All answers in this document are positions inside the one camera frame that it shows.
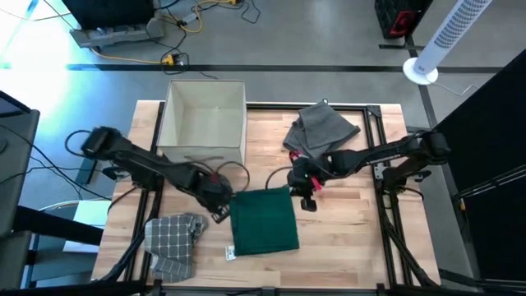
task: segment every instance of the wooden table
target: wooden table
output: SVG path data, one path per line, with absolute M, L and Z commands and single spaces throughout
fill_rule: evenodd
M 159 101 L 139 101 L 133 117 L 128 138 L 147 150 L 152 142 L 158 109 Z M 381 112 L 388 142 L 406 135 L 399 104 L 382 104 Z M 341 114 L 362 129 L 342 149 L 367 148 L 363 116 L 351 112 Z M 249 110 L 247 116 L 246 166 L 251 173 L 249 189 L 260 189 L 265 186 L 270 172 L 290 165 L 282 141 L 291 123 L 298 117 L 298 112 Z M 371 125 L 376 137 L 376 124 L 371 122 Z M 246 182 L 244 172 L 241 169 L 227 171 L 234 189 L 242 188 Z M 270 187 L 283 186 L 286 173 L 286 170 L 277 173 Z M 417 188 L 414 183 L 408 186 Z M 114 196 L 121 195 L 129 188 L 130 183 L 119 183 Z M 94 279 L 107 274 L 128 247 L 139 199 L 140 191 L 136 191 L 111 210 L 95 263 Z M 299 250 L 226 261 L 224 249 L 233 245 L 230 220 L 215 224 L 210 219 L 210 227 L 199 238 L 194 249 L 195 277 L 176 284 L 163 283 L 163 286 L 374 289 L 377 283 L 387 285 L 371 168 L 364 168 L 343 180 L 329 181 L 316 199 L 318 211 L 312 213 L 301 210 L 301 198 L 293 198 L 301 245 Z M 427 274 L 440 282 L 421 198 L 411 192 L 400 194 L 399 207 L 409 250 Z M 210 216 L 195 198 L 176 191 L 166 183 L 159 216 L 185 212 Z M 394 244 L 391 245 L 397 280 L 402 283 L 399 255 Z M 143 249 L 137 253 L 133 279 L 139 278 L 143 254 Z

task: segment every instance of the green towel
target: green towel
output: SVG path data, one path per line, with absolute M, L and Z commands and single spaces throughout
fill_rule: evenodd
M 237 192 L 230 217 L 236 256 L 299 249 L 288 187 Z

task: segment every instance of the tower fan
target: tower fan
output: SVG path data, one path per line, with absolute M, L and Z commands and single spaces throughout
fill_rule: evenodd
M 418 58 L 404 63 L 404 74 L 412 82 L 426 86 L 438 79 L 436 67 L 459 39 L 484 12 L 492 0 L 459 0 Z

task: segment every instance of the concrete floor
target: concrete floor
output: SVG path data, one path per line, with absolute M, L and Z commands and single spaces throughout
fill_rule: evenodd
M 256 25 L 241 20 L 240 11 L 216 7 L 204 12 L 205 29 L 188 35 L 181 47 L 190 54 L 191 64 L 401 66 L 409 58 L 405 50 L 378 49 L 378 44 L 386 41 L 372 0 L 255 2 L 261 10 Z M 455 2 L 434 1 L 414 33 L 415 44 L 426 44 Z M 65 12 L 59 0 L 50 3 Z M 18 5 L 10 12 L 21 12 L 18 15 L 22 16 L 27 3 Z M 192 5 L 192 0 L 182 0 L 172 11 L 185 16 Z M 40 2 L 33 17 L 52 15 Z M 526 48 L 524 15 L 524 1 L 494 1 L 441 66 L 505 66 Z M 66 19 L 76 24 L 72 16 Z M 5 28 L 0 32 L 0 64 L 9 63 L 11 68 L 0 70 L 0 89 L 41 111 L 35 144 L 62 166 L 78 167 L 81 163 L 63 148 L 70 132 L 100 125 L 127 132 L 137 100 L 164 99 L 172 78 L 204 78 L 198 72 L 166 76 L 162 72 L 68 71 L 66 64 L 130 62 L 102 59 L 79 49 L 59 18 L 32 23 L 0 12 L 0 24 Z M 168 35 L 161 40 L 165 44 L 176 44 L 182 37 L 174 26 L 167 25 L 166 30 Z M 391 43 L 399 44 L 400 40 Z M 104 48 L 105 54 L 155 61 L 165 51 L 151 42 Z M 428 86 L 430 101 L 422 101 L 419 89 L 401 72 L 208 73 L 219 79 L 244 80 L 250 101 L 317 102 L 327 98 L 331 102 L 402 104 L 406 125 L 411 127 L 430 127 L 430 112 L 440 121 L 473 93 L 457 96 L 439 86 Z M 481 86 L 492 75 L 441 74 L 438 82 L 462 92 L 472 84 Z M 79 136 L 72 145 L 78 147 L 81 142 Z M 96 178 L 90 189 L 109 196 L 113 186 L 103 176 Z M 440 169 L 422 184 L 422 191 L 427 196 L 425 206 L 439 267 L 471 275 Z M 93 196 L 83 192 L 83 197 Z M 41 170 L 27 176 L 21 204 L 38 209 L 72 199 L 76 193 L 69 185 Z

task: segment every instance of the open box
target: open box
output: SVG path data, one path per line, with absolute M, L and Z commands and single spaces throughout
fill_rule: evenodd
M 172 162 L 245 164 L 246 132 L 243 81 L 170 81 L 158 147 Z

